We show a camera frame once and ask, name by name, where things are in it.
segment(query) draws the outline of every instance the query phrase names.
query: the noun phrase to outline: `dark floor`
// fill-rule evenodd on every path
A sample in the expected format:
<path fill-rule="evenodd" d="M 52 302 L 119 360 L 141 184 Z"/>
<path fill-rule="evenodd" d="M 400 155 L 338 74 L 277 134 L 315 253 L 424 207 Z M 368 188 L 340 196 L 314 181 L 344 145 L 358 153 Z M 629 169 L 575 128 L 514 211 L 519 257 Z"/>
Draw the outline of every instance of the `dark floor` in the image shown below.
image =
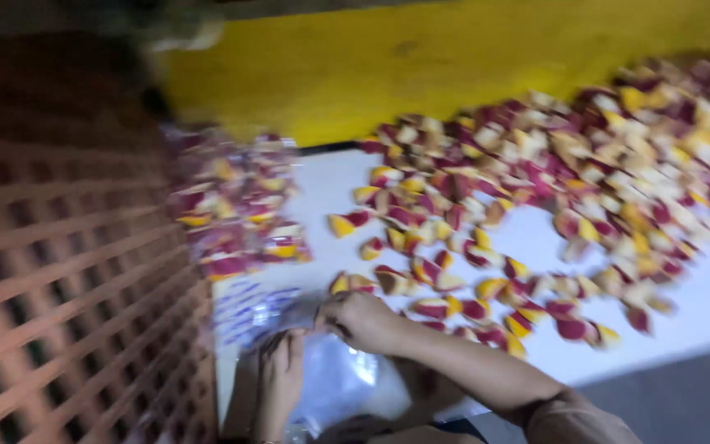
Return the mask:
<path fill-rule="evenodd" d="M 710 444 L 710 355 L 583 387 L 620 416 L 644 444 Z M 473 424 L 490 444 L 526 442 L 519 428 L 492 414 Z"/>

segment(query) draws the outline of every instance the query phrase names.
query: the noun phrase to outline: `white table surface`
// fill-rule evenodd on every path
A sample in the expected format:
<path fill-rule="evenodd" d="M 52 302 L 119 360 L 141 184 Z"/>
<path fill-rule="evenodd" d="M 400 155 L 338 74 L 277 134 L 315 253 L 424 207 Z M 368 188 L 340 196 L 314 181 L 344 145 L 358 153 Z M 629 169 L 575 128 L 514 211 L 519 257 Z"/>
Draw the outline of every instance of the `white table surface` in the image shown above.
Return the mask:
<path fill-rule="evenodd" d="M 306 227 L 314 261 L 301 266 L 272 266 L 265 272 L 266 279 L 282 286 L 298 285 L 307 292 L 319 292 L 325 291 L 334 275 L 341 270 L 373 278 L 371 270 L 378 265 L 408 269 L 408 259 L 390 249 L 385 249 L 374 261 L 360 259 L 358 248 L 365 240 L 373 236 L 384 238 L 385 225 L 380 220 L 372 220 L 343 239 L 335 238 L 327 226 L 328 214 L 349 213 L 356 208 L 352 190 L 367 185 L 369 170 L 380 163 L 380 156 L 352 150 L 302 157 L 298 163 L 302 164 L 296 167 L 302 195 L 291 204 L 291 217 Z M 582 264 L 560 262 L 558 252 L 563 240 L 551 226 L 551 215 L 537 208 L 515 209 L 503 225 L 490 235 L 495 250 L 526 264 L 534 273 L 587 273 L 605 260 L 603 251 L 599 249 L 592 251 Z M 418 253 L 431 257 L 442 248 L 444 246 L 437 243 L 433 247 L 419 249 Z M 458 254 L 454 254 L 450 272 L 464 278 L 470 285 L 484 278 L 502 275 L 499 270 L 476 269 Z M 558 336 L 553 323 L 547 320 L 535 328 L 534 335 L 522 341 L 528 351 L 528 362 L 561 382 L 578 386 L 710 352 L 710 246 L 705 249 L 705 256 L 698 257 L 696 265 L 689 268 L 689 276 L 681 284 L 661 292 L 676 302 L 678 311 L 669 318 L 654 313 L 651 338 L 629 326 L 617 300 L 595 298 L 582 304 L 582 313 L 586 318 L 618 332 L 622 343 L 617 348 L 597 351 L 585 343 L 566 342 Z M 454 295 L 472 298 L 473 292 L 465 289 Z M 434 292 L 425 288 L 413 299 L 425 296 L 434 296 Z M 387 301 L 392 307 L 399 308 L 413 299 L 392 296 Z M 499 303 L 493 303 L 492 309 L 492 317 L 496 321 L 511 311 Z M 457 322 L 466 324 L 460 318 L 452 321 L 455 325 Z M 219 398 L 222 401 L 228 399 L 227 387 L 231 386 L 229 374 L 233 375 L 233 371 L 228 369 L 233 366 L 232 356 L 234 352 L 219 359 L 219 389 L 222 393 Z M 380 375 L 379 385 L 375 398 L 369 402 L 368 412 L 387 419 L 400 416 L 409 406 L 409 394 L 401 379 L 395 371 L 387 369 Z M 473 410 L 474 406 L 477 404 L 466 402 L 438 412 L 436 417 L 477 412 Z"/>

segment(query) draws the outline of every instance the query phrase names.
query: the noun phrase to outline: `person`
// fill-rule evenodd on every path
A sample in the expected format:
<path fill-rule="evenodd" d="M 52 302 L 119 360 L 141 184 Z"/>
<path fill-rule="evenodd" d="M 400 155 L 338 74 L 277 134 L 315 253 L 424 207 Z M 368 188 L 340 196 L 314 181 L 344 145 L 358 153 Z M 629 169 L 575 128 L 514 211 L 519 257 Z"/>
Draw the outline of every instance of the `person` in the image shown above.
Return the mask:
<path fill-rule="evenodd" d="M 528 444 L 640 443 L 621 419 L 597 409 L 530 364 L 402 318 L 369 293 L 342 291 L 330 298 L 316 315 L 315 329 L 321 328 L 352 348 L 411 359 L 445 375 L 469 396 L 522 428 Z M 281 442 L 286 420 L 301 396 L 305 333 L 302 328 L 288 330 L 263 349 L 251 436 L 255 442 Z M 369 442 L 471 444 L 481 440 L 424 426 Z"/>

